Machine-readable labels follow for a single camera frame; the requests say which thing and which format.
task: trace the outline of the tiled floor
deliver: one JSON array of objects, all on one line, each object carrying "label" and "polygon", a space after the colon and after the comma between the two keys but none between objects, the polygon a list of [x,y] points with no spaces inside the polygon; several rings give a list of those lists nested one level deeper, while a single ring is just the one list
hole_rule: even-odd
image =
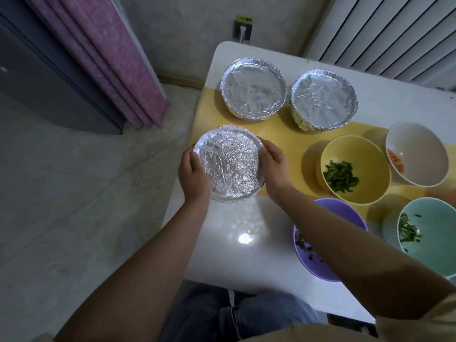
[{"label": "tiled floor", "polygon": [[200,91],[164,85],[163,128],[55,126],[0,97],[0,331],[55,334],[159,229]]}]

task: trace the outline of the shirt sleeve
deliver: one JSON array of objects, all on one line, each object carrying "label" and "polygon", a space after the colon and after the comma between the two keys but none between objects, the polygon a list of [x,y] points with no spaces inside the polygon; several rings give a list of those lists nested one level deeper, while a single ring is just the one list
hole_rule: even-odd
[{"label": "shirt sleeve", "polygon": [[456,341],[456,294],[436,305],[419,320],[377,317],[380,339],[390,342]]}]

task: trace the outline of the white table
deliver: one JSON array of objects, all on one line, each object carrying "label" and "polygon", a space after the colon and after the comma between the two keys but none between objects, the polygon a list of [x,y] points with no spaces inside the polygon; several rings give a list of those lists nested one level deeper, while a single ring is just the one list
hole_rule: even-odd
[{"label": "white table", "polygon": [[[373,76],[300,57],[292,57],[234,42],[221,43],[205,87],[219,88],[226,67],[242,57],[273,63],[288,86],[314,68],[328,69],[351,82],[358,96],[355,121],[389,128],[400,121],[419,122],[444,142],[456,143],[456,95]],[[176,180],[163,225],[184,202]],[[211,200],[185,278],[224,288],[258,293],[282,290],[316,310],[374,322],[342,283],[321,280],[299,262],[293,245],[293,222],[266,196],[256,195],[237,204]]]}]

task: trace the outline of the yellow bowl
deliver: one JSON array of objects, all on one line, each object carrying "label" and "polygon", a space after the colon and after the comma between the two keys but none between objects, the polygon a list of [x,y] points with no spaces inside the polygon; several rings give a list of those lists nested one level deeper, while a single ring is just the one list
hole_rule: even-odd
[{"label": "yellow bowl", "polygon": [[[323,176],[327,172],[329,161],[346,161],[353,166],[353,176],[359,183],[352,187],[353,192],[335,193]],[[371,141],[356,135],[338,137],[328,143],[323,150],[321,159],[316,165],[316,178],[326,192],[348,203],[369,205],[379,201],[391,182],[391,170],[382,150]]]}]

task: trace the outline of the jeans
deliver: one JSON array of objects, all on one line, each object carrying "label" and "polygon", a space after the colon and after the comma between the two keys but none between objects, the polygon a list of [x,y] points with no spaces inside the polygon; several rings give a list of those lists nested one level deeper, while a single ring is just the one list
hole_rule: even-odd
[{"label": "jeans", "polygon": [[237,296],[230,303],[228,290],[198,284],[172,309],[158,341],[240,341],[296,323],[319,322],[314,309],[292,294]]}]

